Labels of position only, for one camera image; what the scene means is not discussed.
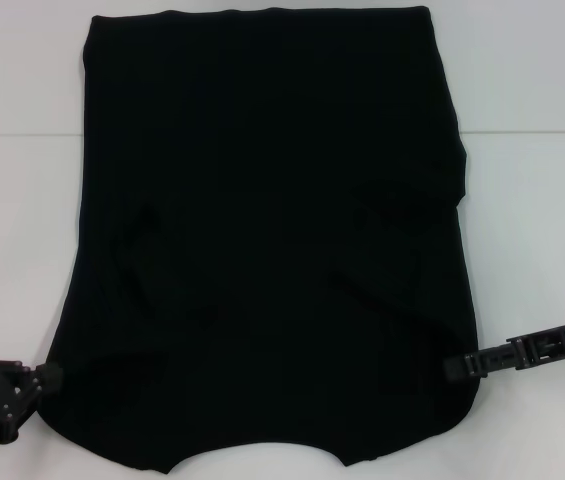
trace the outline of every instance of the black t-shirt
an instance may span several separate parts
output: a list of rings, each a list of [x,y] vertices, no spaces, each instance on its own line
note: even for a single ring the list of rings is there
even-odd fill
[[[466,155],[426,8],[95,17],[84,64],[54,429],[168,472],[254,442],[349,465],[466,415]]]

